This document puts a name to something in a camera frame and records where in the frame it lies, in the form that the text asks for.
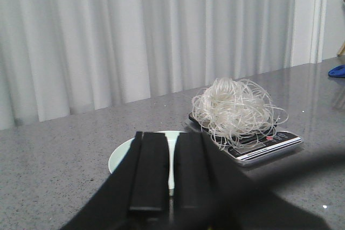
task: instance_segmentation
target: white curtain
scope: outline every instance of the white curtain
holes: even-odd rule
[[[290,64],[294,0],[0,0],[0,129]]]

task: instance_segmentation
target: white plate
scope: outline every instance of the white plate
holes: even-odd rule
[[[169,193],[172,196],[174,191],[174,151],[175,151],[175,144],[178,135],[183,131],[173,131],[173,130],[165,130],[165,131],[158,131],[158,133],[164,133],[167,137],[168,144],[169,144],[169,155],[170,155],[170,172],[169,172]],[[114,150],[114,152],[110,155],[109,161],[108,161],[108,168],[110,173],[113,173],[113,171],[118,167],[118,165],[121,163],[122,159],[124,158],[125,154],[127,153],[130,144],[134,138],[131,138],[130,140],[127,140],[126,142],[122,143]]]

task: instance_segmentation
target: granite countertop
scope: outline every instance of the granite countertop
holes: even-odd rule
[[[328,78],[337,58],[251,76],[286,109],[284,128],[305,140],[295,152],[242,169],[256,179],[316,153],[344,149],[345,79]],[[109,176],[113,150],[137,130],[187,130],[198,89],[0,131],[0,229],[59,229]],[[274,192],[345,229],[345,168]]]

